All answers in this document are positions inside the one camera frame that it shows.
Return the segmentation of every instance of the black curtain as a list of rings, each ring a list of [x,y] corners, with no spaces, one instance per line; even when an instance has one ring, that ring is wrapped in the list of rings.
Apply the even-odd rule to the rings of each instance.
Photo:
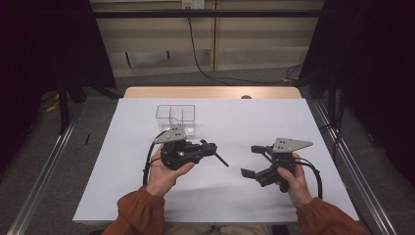
[[[88,0],[3,1],[0,7],[0,170],[34,123],[40,97],[83,79],[102,87],[115,80]]]
[[[334,73],[336,86],[391,163],[415,185],[414,4],[326,0],[324,6],[300,79],[321,97]]]

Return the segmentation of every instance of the wall outlet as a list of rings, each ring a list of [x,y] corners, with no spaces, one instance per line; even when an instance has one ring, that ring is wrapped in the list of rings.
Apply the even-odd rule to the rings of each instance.
[[[193,0],[182,0],[182,9],[193,9]]]
[[[205,0],[193,0],[193,9],[204,9]]]

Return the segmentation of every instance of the person's left hand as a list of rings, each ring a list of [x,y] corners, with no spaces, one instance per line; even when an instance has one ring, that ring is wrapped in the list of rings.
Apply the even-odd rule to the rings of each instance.
[[[150,167],[149,183],[146,186],[147,192],[159,197],[163,197],[173,187],[178,177],[186,174],[195,166],[194,163],[187,163],[177,170],[171,170],[165,167],[160,159],[161,147],[162,145],[151,158],[153,163]]]

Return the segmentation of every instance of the black cable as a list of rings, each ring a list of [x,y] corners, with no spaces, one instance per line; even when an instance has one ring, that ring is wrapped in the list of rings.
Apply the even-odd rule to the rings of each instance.
[[[160,160],[161,158],[158,158],[158,159],[154,159],[154,160],[152,160],[151,162],[150,162],[150,165],[153,163],[153,162],[155,162],[155,161],[157,161],[157,160]]]
[[[126,59],[126,61],[127,61],[127,64],[128,64],[128,66],[129,66],[129,68],[130,68],[130,69],[132,69],[131,62],[130,62],[130,60],[129,60],[129,56],[128,56],[128,52],[125,52],[125,59]]]
[[[346,99],[344,94],[342,93],[341,98],[339,100],[339,109],[336,116],[336,123],[337,123],[337,133],[335,143],[333,144],[333,150],[332,150],[332,159],[335,165],[336,164],[336,147],[339,144],[339,139],[341,137],[341,131],[342,131],[342,121],[343,121],[343,114],[345,113],[345,107],[346,107]]]
[[[222,84],[228,85],[228,86],[232,86],[231,84],[221,81],[221,79],[226,79],[226,80],[235,80],[235,81],[243,81],[243,82],[250,82],[250,83],[257,83],[257,84],[264,84],[264,85],[274,85],[274,84],[278,84],[283,82],[285,79],[281,79],[278,81],[270,81],[270,82],[266,82],[266,81],[252,81],[252,80],[245,80],[245,79],[241,79],[241,78],[234,78],[234,77],[225,77],[225,76],[212,76],[212,75],[208,75],[206,73],[204,73],[201,69],[201,67],[199,66],[199,62],[198,62],[198,58],[196,57],[196,49],[195,49],[195,41],[193,39],[193,28],[192,28],[192,20],[190,18],[188,18],[188,23],[189,23],[189,29],[190,29],[190,37],[192,39],[192,47],[193,47],[193,56],[195,58],[195,62],[196,62],[196,67],[198,68],[199,72],[201,74],[203,74],[206,78],[210,79],[210,80],[214,80],[217,82],[220,82]]]
[[[52,95],[50,95],[50,96],[46,97],[45,99],[41,100],[41,101],[40,101],[40,104],[42,104],[42,103],[44,103],[45,101],[49,100],[50,98],[52,98],[52,97],[54,97],[54,96],[58,95],[58,93],[59,93],[58,91],[57,91],[57,92],[54,92]]]
[[[289,67],[289,68],[287,68],[287,76],[286,76],[286,79],[287,79],[287,81],[290,81],[290,76],[291,76],[291,74],[298,68],[298,67],[302,67],[302,64],[298,64],[298,65],[296,65],[296,66],[291,66],[291,67]]]
[[[39,108],[38,112],[41,112],[41,111],[47,110],[47,109],[51,108],[52,106],[58,106],[58,105],[59,105],[59,101],[56,101],[56,102],[54,102],[54,103],[50,104],[49,106]]]
[[[311,166],[313,166],[315,168],[314,164],[312,164],[309,160],[303,159],[303,158],[298,158],[298,159],[307,162],[308,164],[310,164]]]
[[[315,175],[315,179],[317,180],[317,191],[318,191],[318,197],[323,200],[323,183],[321,181],[321,177],[320,177],[320,171],[317,170],[314,165],[310,164],[306,164],[306,163],[299,163],[296,162],[297,165],[305,165],[308,166],[312,169],[312,172]]]
[[[317,69],[310,72],[307,76],[295,81],[292,86],[294,87],[302,87],[305,85],[308,85],[312,79],[314,79],[315,77],[317,77],[318,75],[322,75],[321,72],[325,71],[325,68],[327,66],[328,62],[326,60],[322,60]]]
[[[165,131],[160,133],[155,139],[159,138],[164,133]],[[150,158],[152,157],[154,147],[155,147],[155,142],[153,141],[152,145],[150,146],[149,154],[147,155],[146,165],[144,166],[144,169],[143,169],[143,172],[144,172],[143,173],[143,185],[147,185],[147,182],[149,180],[150,165],[153,162],[153,161],[150,162]]]

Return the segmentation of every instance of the metal rail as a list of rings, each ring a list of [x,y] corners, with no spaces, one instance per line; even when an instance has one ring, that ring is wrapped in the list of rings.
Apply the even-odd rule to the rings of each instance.
[[[321,102],[317,102],[316,107],[319,112],[319,115],[322,117],[325,124],[329,124],[330,121],[327,117],[328,112],[325,106]],[[336,142],[338,130],[330,128],[329,133],[333,139],[333,142]],[[356,183],[360,195],[366,203],[366,206],[368,207],[370,213],[372,213],[372,216],[378,224],[378,227],[381,230],[382,234],[397,234],[392,226],[391,221],[388,218],[388,215],[385,212],[385,209],[379,202],[378,198],[375,196],[375,193],[373,192],[372,188],[367,183],[362,171],[360,170],[359,166],[354,160],[353,155],[348,149],[346,142],[342,136],[340,136],[338,139],[337,147],[343,161],[346,164],[348,171],[350,172],[351,177],[353,178],[353,181]]]
[[[79,105],[79,107],[77,107],[77,109],[74,111],[73,119],[69,123],[67,129],[63,134],[59,135],[58,140],[51,154],[49,155],[49,158],[45,166],[43,166],[42,171],[37,177],[34,186],[32,187],[28,197],[24,201],[24,204],[21,207],[15,220],[13,221],[12,226],[7,232],[7,235],[23,235],[25,233],[31,221],[31,218],[33,217],[34,212],[36,211],[36,208],[39,205],[43,193],[50,181],[53,170],[55,169],[55,166],[59,161],[59,158],[61,157],[65,146],[68,143],[68,140],[74,127],[74,123],[79,118],[81,108],[82,105]]]
[[[116,18],[319,18],[319,10],[95,10],[97,19]]]

